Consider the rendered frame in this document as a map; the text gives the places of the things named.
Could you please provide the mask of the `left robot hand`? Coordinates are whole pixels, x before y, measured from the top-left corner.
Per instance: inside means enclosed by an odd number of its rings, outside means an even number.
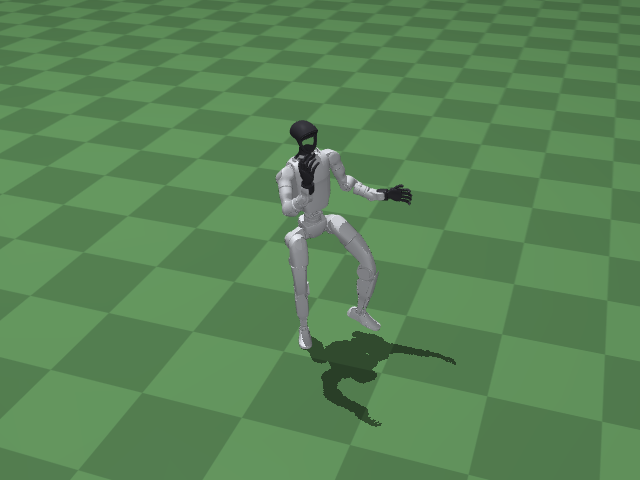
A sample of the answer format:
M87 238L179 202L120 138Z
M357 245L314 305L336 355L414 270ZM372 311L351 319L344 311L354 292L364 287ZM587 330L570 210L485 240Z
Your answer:
M390 190L388 189L378 189L376 190L376 192L384 192L384 196L385 199L381 200L381 201L387 201L388 199L392 199L394 201L402 201L402 202L407 202L408 205L410 205L410 201L412 200L412 194L410 193L411 190L405 188L405 189L401 189L400 187L404 187L404 185L399 184L397 186L395 186L394 188L391 188ZM407 192L402 192L402 191L407 191ZM405 196L408 195L408 196ZM410 196L410 197L409 197ZM401 199L401 198L405 198L405 199ZM409 200L406 200L409 199Z

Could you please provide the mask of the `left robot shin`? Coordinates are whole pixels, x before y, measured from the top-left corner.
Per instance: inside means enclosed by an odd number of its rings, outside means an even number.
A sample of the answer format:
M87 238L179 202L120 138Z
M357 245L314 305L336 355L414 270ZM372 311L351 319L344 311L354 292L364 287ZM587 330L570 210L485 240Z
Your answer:
M364 280L364 279L361 279L360 277L359 279L357 279L357 294L358 294L357 314L359 315L361 314L362 316L364 316L364 313L366 313L366 308L368 306L370 298L372 297L372 294L375 289L378 274L379 274L379 271L370 280ZM363 311L362 313L361 313L361 310Z

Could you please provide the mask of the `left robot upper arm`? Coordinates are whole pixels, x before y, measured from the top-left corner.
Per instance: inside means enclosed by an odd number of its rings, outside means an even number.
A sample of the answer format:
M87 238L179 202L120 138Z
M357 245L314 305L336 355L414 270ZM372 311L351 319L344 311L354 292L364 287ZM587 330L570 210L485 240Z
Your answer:
M331 149L324 149L323 151L329 158L330 169L337 179L342 191L350 191L354 184L355 179L352 176L345 174L345 168L340 158L340 154Z

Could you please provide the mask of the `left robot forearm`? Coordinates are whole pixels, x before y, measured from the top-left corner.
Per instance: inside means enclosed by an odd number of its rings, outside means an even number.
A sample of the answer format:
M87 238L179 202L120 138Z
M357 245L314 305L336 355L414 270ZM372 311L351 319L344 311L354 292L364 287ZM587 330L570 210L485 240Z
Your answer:
M385 199L384 192L376 192L376 190L378 189L369 188L363 185L361 182L359 182L356 179L353 187L354 187L353 194L360 195L369 201L374 201L374 200L381 201Z

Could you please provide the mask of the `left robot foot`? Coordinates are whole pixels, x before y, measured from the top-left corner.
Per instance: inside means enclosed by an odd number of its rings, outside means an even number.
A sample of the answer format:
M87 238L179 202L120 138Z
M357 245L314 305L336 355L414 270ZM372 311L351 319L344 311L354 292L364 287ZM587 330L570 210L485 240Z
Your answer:
M347 315L373 331L378 331L381 327L380 323L374 320L367 312L364 313L364 316L357 314L357 307L355 306L348 310Z

